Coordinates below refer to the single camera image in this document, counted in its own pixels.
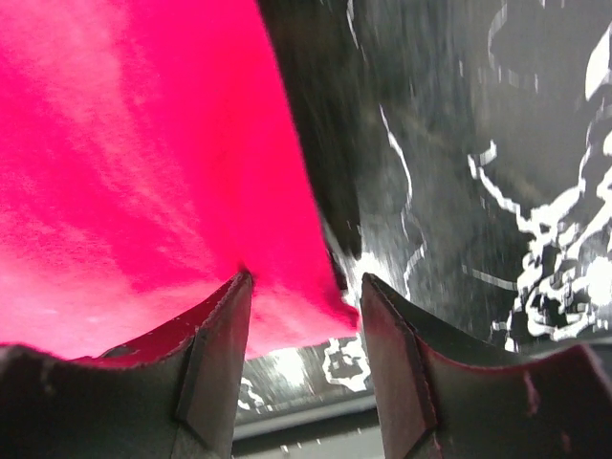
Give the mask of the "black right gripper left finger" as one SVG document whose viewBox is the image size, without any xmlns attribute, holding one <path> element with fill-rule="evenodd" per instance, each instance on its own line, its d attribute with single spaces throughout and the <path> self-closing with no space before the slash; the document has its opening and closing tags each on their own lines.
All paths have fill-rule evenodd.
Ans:
<svg viewBox="0 0 612 459">
<path fill-rule="evenodd" d="M 97 358 L 1 349 L 5 458 L 227 458 L 252 280 Z"/>
</svg>

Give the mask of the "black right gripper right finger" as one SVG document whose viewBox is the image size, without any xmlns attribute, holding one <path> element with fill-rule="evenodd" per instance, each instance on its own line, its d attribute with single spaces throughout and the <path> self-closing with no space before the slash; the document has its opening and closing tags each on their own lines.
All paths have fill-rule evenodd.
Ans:
<svg viewBox="0 0 612 459">
<path fill-rule="evenodd" d="M 386 457 L 610 456 L 609 336 L 509 352 L 373 274 L 361 314 Z"/>
</svg>

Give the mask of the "pink t shirt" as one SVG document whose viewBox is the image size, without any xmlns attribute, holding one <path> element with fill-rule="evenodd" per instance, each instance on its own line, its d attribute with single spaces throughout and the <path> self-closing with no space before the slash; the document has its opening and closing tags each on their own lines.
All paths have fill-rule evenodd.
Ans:
<svg viewBox="0 0 612 459">
<path fill-rule="evenodd" d="M 247 356 L 355 334 L 252 1 L 1 5 L 1 340 L 94 356 L 254 280 Z"/>
</svg>

